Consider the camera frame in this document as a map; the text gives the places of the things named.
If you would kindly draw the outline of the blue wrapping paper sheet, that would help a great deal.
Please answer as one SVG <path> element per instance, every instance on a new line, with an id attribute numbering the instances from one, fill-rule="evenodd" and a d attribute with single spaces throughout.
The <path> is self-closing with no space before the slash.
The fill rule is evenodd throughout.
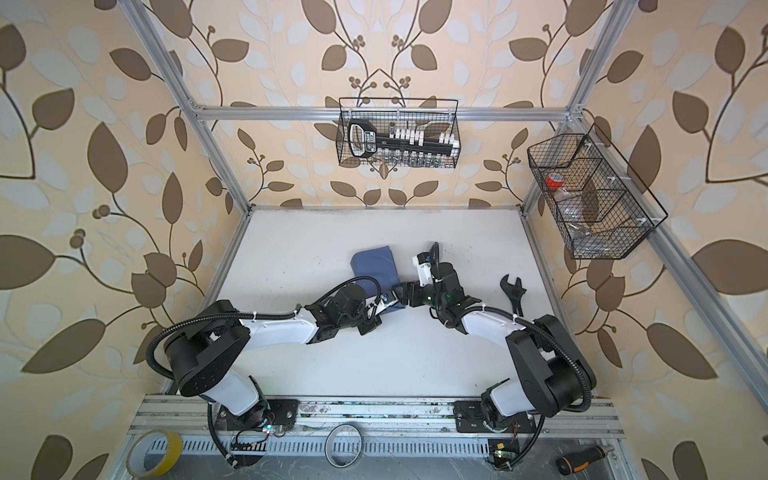
<path id="1" fill-rule="evenodd" d="M 353 276 L 370 276 L 375 278 L 380 284 L 382 294 L 395 298 L 394 292 L 396 287 L 399 287 L 402 282 L 389 246 L 357 252 L 352 256 L 350 265 Z M 372 304 L 376 297 L 376 286 L 368 280 L 357 283 L 365 290 L 366 304 Z M 384 310 L 382 314 L 392 313 L 404 308 L 405 306 L 398 301 Z"/>

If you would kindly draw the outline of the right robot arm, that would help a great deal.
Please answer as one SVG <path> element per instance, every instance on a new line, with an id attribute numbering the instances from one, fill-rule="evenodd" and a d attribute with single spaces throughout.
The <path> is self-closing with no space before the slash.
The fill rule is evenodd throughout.
<path id="1" fill-rule="evenodd" d="M 419 280 L 398 287 L 399 301 L 408 307 L 427 306 L 444 327 L 506 348 L 516 377 L 502 380 L 480 396 L 486 428 L 504 431 L 521 413 L 552 418 L 562 411 L 581 413 L 592 404 L 596 376 L 567 329 L 553 315 L 535 320 L 522 316 L 520 281 L 502 278 L 511 312 L 484 304 L 464 292 L 458 274 L 434 254 L 414 258 Z"/>

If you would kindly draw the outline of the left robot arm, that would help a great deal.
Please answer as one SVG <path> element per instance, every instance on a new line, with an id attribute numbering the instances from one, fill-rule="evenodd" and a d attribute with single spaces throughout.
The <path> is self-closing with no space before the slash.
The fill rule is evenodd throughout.
<path id="1" fill-rule="evenodd" d="M 148 366 L 173 381 L 184 397 L 218 403 L 235 416 L 255 409 L 263 394 L 253 378 L 235 369 L 245 352 L 278 345 L 311 345 L 333 339 L 340 330 L 366 335 L 381 324 L 381 314 L 397 303 L 371 276 L 347 280 L 318 300 L 288 313 L 239 311 L 220 300 L 197 317 L 152 338 Z"/>

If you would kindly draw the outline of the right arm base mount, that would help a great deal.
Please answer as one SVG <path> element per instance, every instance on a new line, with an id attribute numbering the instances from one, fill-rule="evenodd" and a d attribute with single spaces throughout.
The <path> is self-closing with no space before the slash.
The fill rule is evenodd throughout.
<path id="1" fill-rule="evenodd" d="M 531 434 L 536 420 L 526 412 L 491 421 L 479 400 L 459 400 L 453 403 L 455 428 L 459 433 Z"/>

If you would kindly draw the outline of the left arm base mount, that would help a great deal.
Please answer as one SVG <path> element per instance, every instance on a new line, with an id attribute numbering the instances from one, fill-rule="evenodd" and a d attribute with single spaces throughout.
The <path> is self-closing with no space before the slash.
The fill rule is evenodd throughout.
<path id="1" fill-rule="evenodd" d="M 226 429 L 230 431 L 262 431 L 267 426 L 290 430 L 298 418 L 299 400 L 295 398 L 261 399 L 240 415 L 220 408 Z"/>

